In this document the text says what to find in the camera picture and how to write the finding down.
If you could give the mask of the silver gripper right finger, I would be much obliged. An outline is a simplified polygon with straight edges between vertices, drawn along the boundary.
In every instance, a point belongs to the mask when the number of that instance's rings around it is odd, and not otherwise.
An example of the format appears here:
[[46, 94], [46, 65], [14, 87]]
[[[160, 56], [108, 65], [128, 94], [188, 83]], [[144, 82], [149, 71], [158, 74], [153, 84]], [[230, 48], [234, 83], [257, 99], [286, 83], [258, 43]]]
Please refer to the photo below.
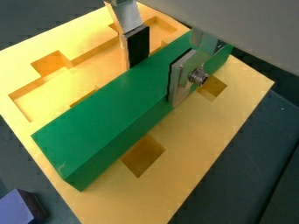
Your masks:
[[190, 29], [189, 48], [170, 64], [166, 101], [173, 107], [201, 87], [224, 64], [224, 42], [206, 32]]

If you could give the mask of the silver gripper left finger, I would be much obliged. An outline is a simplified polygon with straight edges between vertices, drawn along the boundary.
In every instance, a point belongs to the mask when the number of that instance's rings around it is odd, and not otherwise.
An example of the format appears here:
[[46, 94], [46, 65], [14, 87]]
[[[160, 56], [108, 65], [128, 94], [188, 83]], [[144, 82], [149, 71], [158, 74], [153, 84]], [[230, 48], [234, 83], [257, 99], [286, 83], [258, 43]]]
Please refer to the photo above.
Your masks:
[[149, 27], [142, 23], [136, 0], [102, 0], [124, 49], [125, 66], [132, 68], [149, 55]]

